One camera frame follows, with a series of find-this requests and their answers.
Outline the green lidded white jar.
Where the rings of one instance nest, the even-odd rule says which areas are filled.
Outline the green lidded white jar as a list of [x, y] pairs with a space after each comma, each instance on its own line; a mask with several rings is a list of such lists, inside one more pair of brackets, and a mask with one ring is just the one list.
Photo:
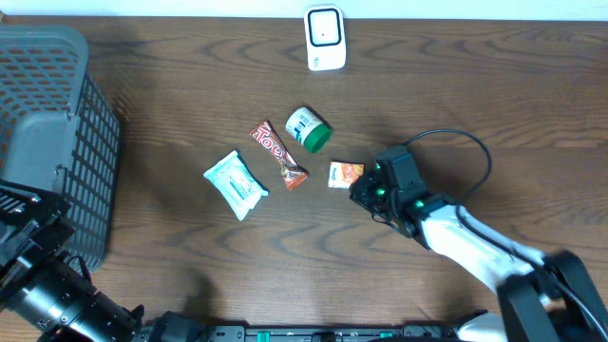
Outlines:
[[298, 108], [285, 124], [287, 132], [310, 153], [319, 152], [333, 131], [308, 107]]

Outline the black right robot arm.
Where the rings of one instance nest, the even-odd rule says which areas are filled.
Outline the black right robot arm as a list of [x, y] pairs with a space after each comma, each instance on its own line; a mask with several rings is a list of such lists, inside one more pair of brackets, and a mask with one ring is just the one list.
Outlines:
[[499, 314], [482, 312], [428, 335], [455, 341], [604, 341], [607, 309], [582, 261], [547, 254], [472, 217], [432, 192], [404, 146], [380, 153], [351, 186], [351, 200], [425, 249], [447, 257], [498, 298]]

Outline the teal wet wipes packet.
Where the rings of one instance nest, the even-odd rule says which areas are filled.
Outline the teal wet wipes packet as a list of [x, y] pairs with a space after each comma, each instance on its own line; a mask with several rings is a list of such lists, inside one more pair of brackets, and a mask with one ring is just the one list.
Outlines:
[[243, 221], [269, 192], [253, 177], [236, 150], [203, 173]]

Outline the orange Kleenex tissue pack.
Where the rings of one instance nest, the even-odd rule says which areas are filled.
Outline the orange Kleenex tissue pack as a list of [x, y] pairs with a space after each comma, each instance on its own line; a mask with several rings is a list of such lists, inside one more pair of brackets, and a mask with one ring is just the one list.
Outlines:
[[328, 187], [334, 189], [350, 189], [364, 174], [365, 165], [332, 161], [329, 168]]

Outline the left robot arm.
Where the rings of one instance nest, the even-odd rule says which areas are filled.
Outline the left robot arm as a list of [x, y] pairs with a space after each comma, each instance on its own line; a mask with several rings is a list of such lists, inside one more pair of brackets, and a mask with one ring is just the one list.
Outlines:
[[167, 312], [143, 323], [93, 285], [85, 260], [64, 250], [70, 209], [52, 191], [1, 183], [1, 307], [38, 329], [43, 341], [204, 341], [204, 325]]

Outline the red Topps candy bar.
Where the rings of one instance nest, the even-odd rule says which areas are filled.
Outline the red Topps candy bar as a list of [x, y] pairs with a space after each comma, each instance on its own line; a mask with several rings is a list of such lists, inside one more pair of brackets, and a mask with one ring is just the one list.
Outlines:
[[250, 136], [276, 159], [281, 177], [289, 191], [293, 191], [308, 178], [306, 171], [295, 161], [268, 121], [259, 123], [250, 131]]

